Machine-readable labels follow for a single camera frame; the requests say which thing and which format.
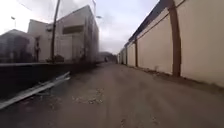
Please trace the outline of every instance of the pole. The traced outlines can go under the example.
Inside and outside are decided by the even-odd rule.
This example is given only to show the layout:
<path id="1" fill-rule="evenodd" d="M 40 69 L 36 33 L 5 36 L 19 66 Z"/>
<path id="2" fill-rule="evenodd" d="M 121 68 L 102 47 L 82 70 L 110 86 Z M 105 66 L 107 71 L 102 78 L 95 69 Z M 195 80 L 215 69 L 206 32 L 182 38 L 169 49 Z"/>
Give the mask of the pole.
<path id="1" fill-rule="evenodd" d="M 14 21 L 14 28 L 16 29 L 16 18 L 11 16 L 11 19 Z"/>
<path id="2" fill-rule="evenodd" d="M 93 1 L 93 6 L 94 6 L 94 17 L 96 16 L 96 2 L 94 0 Z"/>
<path id="3" fill-rule="evenodd" d="M 54 60 L 55 29 L 56 29 L 56 21 L 57 21 L 60 2 L 61 2 L 61 0 L 58 0 L 58 2 L 57 2 L 55 15 L 54 15 L 54 22 L 53 22 L 52 40 L 51 40 L 51 61 L 52 61 L 52 63 L 55 62 L 55 60 Z"/>

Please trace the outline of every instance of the wall pillar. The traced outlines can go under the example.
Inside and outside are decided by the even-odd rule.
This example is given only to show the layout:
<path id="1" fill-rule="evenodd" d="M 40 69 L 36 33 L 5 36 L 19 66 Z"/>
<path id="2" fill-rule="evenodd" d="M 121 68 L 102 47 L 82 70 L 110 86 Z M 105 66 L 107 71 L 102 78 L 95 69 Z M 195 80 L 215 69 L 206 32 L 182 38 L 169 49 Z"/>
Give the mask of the wall pillar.
<path id="1" fill-rule="evenodd" d="M 135 39 L 135 66 L 138 67 L 138 40 Z"/>
<path id="2" fill-rule="evenodd" d="M 168 11 L 173 38 L 173 76 L 181 76 L 181 37 L 177 9 L 174 0 L 169 0 Z"/>

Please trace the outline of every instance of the distant building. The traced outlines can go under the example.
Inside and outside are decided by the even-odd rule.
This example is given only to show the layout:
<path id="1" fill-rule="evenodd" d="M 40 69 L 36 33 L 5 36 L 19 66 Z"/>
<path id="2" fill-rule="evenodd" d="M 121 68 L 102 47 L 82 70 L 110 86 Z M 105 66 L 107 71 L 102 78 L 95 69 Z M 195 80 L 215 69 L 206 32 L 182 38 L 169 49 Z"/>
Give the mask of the distant building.
<path id="1" fill-rule="evenodd" d="M 19 30 L 0 36 L 0 63 L 29 63 L 34 61 L 34 38 Z"/>
<path id="2" fill-rule="evenodd" d="M 99 30 L 89 6 L 59 19 L 56 23 L 55 53 L 68 62 L 93 62 L 98 56 Z M 36 38 L 38 61 L 50 58 L 52 24 L 31 20 L 28 33 Z"/>

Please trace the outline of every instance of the ground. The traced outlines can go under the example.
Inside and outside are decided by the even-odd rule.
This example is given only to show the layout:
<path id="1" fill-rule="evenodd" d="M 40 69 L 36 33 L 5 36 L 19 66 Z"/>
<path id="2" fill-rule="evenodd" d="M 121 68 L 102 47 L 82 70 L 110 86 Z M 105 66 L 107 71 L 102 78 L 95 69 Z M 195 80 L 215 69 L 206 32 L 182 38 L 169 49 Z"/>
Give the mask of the ground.
<path id="1" fill-rule="evenodd" d="M 223 128 L 224 97 L 155 74 L 104 64 L 1 110 L 0 126 Z"/>

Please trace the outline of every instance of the roof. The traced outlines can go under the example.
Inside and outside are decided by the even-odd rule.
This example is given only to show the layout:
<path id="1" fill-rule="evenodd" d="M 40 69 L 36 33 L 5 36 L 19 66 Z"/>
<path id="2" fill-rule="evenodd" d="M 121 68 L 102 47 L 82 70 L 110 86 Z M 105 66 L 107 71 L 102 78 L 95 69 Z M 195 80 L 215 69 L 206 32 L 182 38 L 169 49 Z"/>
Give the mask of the roof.
<path id="1" fill-rule="evenodd" d="M 134 32 L 134 34 L 129 38 L 128 45 L 132 40 L 134 40 L 138 34 L 140 34 L 159 14 L 168 6 L 169 0 L 160 0 L 157 5 L 153 8 L 153 10 L 149 13 L 149 15 L 145 18 L 145 20 L 141 23 L 138 29 Z"/>
<path id="2" fill-rule="evenodd" d="M 62 19 L 66 18 L 66 17 L 68 17 L 68 16 L 70 16 L 70 15 L 72 15 L 72 14 L 78 12 L 78 11 L 81 11 L 83 9 L 89 9 L 91 11 L 90 6 L 89 5 L 86 5 L 86 6 L 82 7 L 82 8 L 79 8 L 79 9 L 77 9 L 77 10 L 69 13 L 68 15 L 65 15 L 65 16 L 61 17 L 60 19 L 57 20 L 57 22 L 61 21 Z M 44 23 L 44 22 L 37 21 L 37 20 L 34 20 L 34 19 L 31 19 L 30 21 L 35 21 L 35 22 L 38 22 L 38 23 L 46 24 L 46 25 L 52 25 L 53 24 L 53 23 Z"/>
<path id="3" fill-rule="evenodd" d="M 16 30 L 16 29 L 12 29 L 12 30 L 9 30 L 7 32 L 5 32 L 4 34 L 0 35 L 0 37 L 4 38 L 5 36 L 7 35 L 16 35 L 16 36 L 23 36 L 23 37 L 27 37 L 27 36 L 30 36 L 29 34 L 23 32 L 23 31 L 20 31 L 20 30 Z"/>
<path id="4" fill-rule="evenodd" d="M 69 13 L 68 15 L 65 15 L 65 16 L 61 17 L 60 19 L 57 20 L 57 22 L 60 21 L 60 20 L 62 20 L 62 19 L 64 19 L 65 17 L 68 17 L 68 16 L 70 16 L 70 15 L 72 15 L 72 14 L 78 12 L 78 11 L 81 11 L 83 9 L 89 9 L 91 11 L 90 6 L 89 5 L 86 5 L 86 6 L 82 7 L 82 8 L 79 8 L 79 9 L 77 9 L 77 10 Z"/>

